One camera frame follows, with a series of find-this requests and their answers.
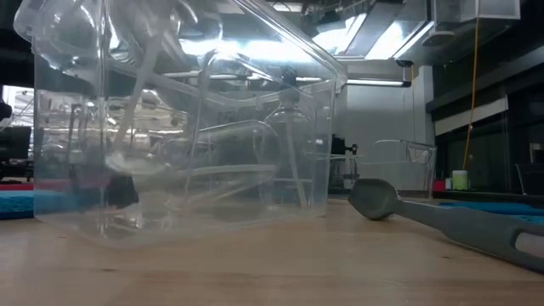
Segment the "spoon handle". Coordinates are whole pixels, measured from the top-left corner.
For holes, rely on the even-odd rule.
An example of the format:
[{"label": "spoon handle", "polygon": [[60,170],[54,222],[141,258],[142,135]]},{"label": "spoon handle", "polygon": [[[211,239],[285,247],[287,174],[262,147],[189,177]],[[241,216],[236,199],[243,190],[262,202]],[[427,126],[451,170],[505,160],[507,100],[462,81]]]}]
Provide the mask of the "spoon handle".
[{"label": "spoon handle", "polygon": [[395,213],[442,231],[467,247],[544,272],[544,226],[521,219],[456,207],[398,200]]}]

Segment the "wooden tabletop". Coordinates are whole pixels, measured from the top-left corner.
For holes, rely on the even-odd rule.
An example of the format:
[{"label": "wooden tabletop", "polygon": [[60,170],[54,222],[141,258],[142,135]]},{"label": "wooden tabletop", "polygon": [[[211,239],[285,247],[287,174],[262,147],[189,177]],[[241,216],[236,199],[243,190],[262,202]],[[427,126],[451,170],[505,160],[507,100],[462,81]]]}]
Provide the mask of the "wooden tabletop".
[{"label": "wooden tabletop", "polygon": [[402,218],[324,218],[137,251],[36,220],[0,222],[0,305],[256,306],[544,304],[544,276]]}]

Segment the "plastic bin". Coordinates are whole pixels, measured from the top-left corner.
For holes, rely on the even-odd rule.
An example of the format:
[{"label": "plastic bin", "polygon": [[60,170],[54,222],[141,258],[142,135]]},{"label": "plastic bin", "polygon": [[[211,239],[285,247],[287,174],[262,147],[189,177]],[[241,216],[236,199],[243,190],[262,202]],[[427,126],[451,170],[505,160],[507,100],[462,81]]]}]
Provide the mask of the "plastic bin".
[{"label": "plastic bin", "polygon": [[113,247],[324,212],[344,69],[259,0],[25,0],[36,216]]},{"label": "plastic bin", "polygon": [[349,193],[356,179],[383,179],[402,198],[431,199],[436,147],[407,140],[385,139],[372,144],[365,154],[333,156],[332,164],[343,167],[331,181],[343,181]]}]

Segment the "red object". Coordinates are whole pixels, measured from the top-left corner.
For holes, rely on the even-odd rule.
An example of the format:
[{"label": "red object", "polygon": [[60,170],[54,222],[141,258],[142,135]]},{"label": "red object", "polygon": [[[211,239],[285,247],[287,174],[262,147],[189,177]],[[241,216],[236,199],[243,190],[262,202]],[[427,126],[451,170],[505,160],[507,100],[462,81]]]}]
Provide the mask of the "red object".
[{"label": "red object", "polygon": [[437,179],[434,181],[434,191],[445,191],[445,180]]},{"label": "red object", "polygon": [[0,184],[0,191],[34,190],[34,184]]}]

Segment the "gray scoop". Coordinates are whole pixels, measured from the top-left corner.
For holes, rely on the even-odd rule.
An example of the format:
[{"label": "gray scoop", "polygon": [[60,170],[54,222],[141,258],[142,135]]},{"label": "gray scoop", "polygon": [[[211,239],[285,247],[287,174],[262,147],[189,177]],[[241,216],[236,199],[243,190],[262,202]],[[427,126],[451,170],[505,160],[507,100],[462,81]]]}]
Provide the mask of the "gray scoop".
[{"label": "gray scoop", "polygon": [[[544,273],[544,227],[538,224],[464,207],[446,208],[402,201],[391,184],[376,178],[358,179],[348,200],[370,220],[383,220],[398,214],[440,230],[467,247]],[[523,245],[517,243],[518,240],[530,241],[530,244]]]}]

